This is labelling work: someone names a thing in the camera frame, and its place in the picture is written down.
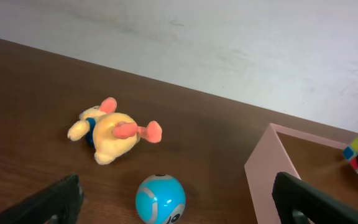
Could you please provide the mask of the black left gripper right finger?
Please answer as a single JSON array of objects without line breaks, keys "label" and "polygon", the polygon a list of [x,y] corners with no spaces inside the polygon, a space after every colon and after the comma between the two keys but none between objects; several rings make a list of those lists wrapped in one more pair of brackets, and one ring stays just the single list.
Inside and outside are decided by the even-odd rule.
[{"label": "black left gripper right finger", "polygon": [[276,175],[272,197],[284,224],[358,224],[357,210],[287,172]]}]

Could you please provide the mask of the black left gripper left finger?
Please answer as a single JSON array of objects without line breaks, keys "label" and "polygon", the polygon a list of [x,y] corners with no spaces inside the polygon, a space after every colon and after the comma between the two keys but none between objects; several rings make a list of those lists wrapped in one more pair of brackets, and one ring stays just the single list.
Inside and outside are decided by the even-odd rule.
[{"label": "black left gripper left finger", "polygon": [[72,174],[0,212],[0,223],[76,224],[85,193]]}]

